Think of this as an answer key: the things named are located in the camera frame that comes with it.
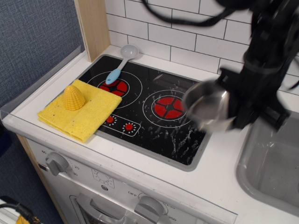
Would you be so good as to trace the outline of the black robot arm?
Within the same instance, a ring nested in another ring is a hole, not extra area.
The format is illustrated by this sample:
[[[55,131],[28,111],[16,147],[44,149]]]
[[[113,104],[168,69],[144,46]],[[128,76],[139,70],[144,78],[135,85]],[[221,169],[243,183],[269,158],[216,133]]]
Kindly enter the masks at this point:
[[[289,117],[277,91],[299,51],[299,3],[296,0],[221,0],[231,10],[252,12],[251,41],[244,66],[222,68],[217,82],[229,92],[228,116],[242,129],[261,117],[279,129]]]

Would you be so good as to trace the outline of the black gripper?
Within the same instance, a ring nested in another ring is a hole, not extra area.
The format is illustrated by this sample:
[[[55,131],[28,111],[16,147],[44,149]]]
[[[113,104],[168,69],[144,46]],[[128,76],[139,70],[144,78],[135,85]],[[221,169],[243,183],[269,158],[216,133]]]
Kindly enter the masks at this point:
[[[218,84],[230,94],[228,117],[234,119],[232,127],[243,129],[262,118],[276,130],[280,129],[290,116],[277,97],[283,78],[280,73],[265,75],[247,68],[236,73],[221,68]]]

